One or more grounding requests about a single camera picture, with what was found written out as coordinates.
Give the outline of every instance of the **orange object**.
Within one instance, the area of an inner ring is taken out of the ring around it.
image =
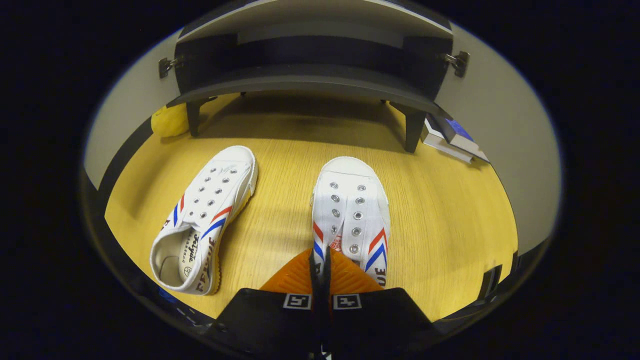
[[[275,293],[311,294],[313,291],[309,270],[310,255],[311,249],[298,254],[267,280],[260,290]]]
[[[329,250],[331,251],[331,286],[329,288],[331,295],[384,290],[343,253],[331,248]]]

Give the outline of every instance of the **white sneaker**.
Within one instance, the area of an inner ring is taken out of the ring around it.
[[[316,273],[324,272],[330,246],[385,286],[389,201],[373,169],[347,156],[329,161],[320,170],[312,202]]]
[[[151,269],[162,286],[198,295],[218,290],[220,238],[253,195],[257,178],[255,157],[244,146],[227,147],[205,165],[151,247]]]

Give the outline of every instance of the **light wood surface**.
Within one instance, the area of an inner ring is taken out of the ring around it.
[[[391,213],[387,288],[402,287],[438,320],[476,300],[483,273],[518,248],[515,219],[493,168],[422,143],[404,152],[404,116],[377,99],[270,92],[225,95],[201,108],[199,137],[152,135],[120,174],[105,218],[151,278],[154,238],[186,186],[217,152],[249,147],[256,192],[222,238],[221,283],[208,296],[171,294],[213,318],[241,288],[260,288],[312,246],[310,197],[321,167],[354,156],[377,173]]]

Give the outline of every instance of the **yellow plush toy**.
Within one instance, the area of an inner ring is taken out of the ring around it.
[[[166,105],[151,116],[151,130],[163,138],[178,136],[189,131],[187,104],[167,108]]]

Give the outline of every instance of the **book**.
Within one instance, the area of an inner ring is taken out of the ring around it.
[[[471,163],[473,155],[453,145],[449,145],[442,132],[440,132],[438,125],[433,121],[429,121],[429,115],[427,115],[427,118],[424,119],[424,126],[422,127],[420,139],[423,143],[431,147],[434,147],[442,152],[446,152],[447,154],[458,158],[465,163]]]
[[[437,124],[444,138],[450,145],[458,147],[464,151],[471,153],[472,155],[481,158],[489,162],[484,152],[480,150],[478,144],[474,142],[474,139],[469,133],[458,123],[457,121],[439,115],[433,115],[431,117],[433,123]]]

